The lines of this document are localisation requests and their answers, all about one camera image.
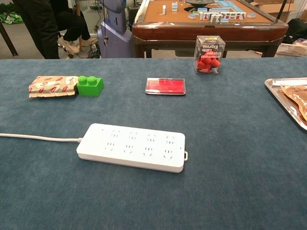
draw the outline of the blue tablecloth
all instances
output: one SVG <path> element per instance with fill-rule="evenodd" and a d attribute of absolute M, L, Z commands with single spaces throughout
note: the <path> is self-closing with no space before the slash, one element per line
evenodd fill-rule
<path fill-rule="evenodd" d="M 307 133 L 267 91 L 307 76 L 307 59 L 1 60 L 0 132 L 82 137 L 90 124 L 181 132 L 182 173 L 79 159 L 77 143 L 0 138 L 2 230 L 307 229 Z M 38 75 L 103 77 L 99 97 L 29 99 Z M 144 93 L 185 78 L 186 96 Z"/>

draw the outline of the shoe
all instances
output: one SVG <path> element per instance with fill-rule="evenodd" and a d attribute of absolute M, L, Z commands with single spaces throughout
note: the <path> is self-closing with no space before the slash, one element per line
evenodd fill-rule
<path fill-rule="evenodd" d="M 90 37 L 89 39 L 87 39 L 87 40 L 83 40 L 82 39 L 82 46 L 90 46 L 90 45 L 93 45 L 93 44 L 95 44 L 95 43 L 97 43 L 98 42 L 98 39 L 97 38 L 95 38 L 95 37 Z"/>
<path fill-rule="evenodd" d="M 63 39 L 63 37 L 59 38 L 59 43 L 64 46 L 69 52 L 73 54 L 77 54 L 80 52 L 79 47 L 75 46 L 73 42 L 69 42 Z"/>

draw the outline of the green toy block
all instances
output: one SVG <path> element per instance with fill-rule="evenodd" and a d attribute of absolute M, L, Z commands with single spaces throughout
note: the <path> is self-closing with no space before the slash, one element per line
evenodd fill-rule
<path fill-rule="evenodd" d="M 79 76 L 77 84 L 79 95 L 82 96 L 99 96 L 104 88 L 102 78 Z"/>

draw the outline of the power strip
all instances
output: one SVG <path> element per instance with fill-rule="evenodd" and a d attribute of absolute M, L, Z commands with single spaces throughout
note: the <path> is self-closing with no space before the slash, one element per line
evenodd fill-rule
<path fill-rule="evenodd" d="M 81 159 L 179 173 L 184 161 L 182 133 L 92 124 L 80 142 Z"/>

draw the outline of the floor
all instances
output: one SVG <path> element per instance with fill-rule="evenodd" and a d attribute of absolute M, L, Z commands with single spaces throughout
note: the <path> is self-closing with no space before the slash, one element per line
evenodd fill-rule
<path fill-rule="evenodd" d="M 92 23 L 88 22 L 89 27 L 94 27 Z M 43 59 L 41 54 L 36 49 L 32 38 L 27 31 L 23 23 L 5 25 L 4 28 L 10 36 L 19 56 L 13 57 L 10 53 L 10 50 L 6 46 L 2 36 L 0 36 L 0 59 Z M 88 47 L 83 48 L 83 50 L 77 55 L 74 55 L 74 58 L 87 58 L 87 53 L 89 51 Z M 65 59 L 67 53 L 63 49 L 59 49 L 59 57 Z M 176 58 L 174 51 L 165 51 L 165 50 L 153 50 L 153 58 Z M 254 51 L 229 51 L 227 53 L 227 58 L 260 58 L 261 55 L 256 54 Z"/>

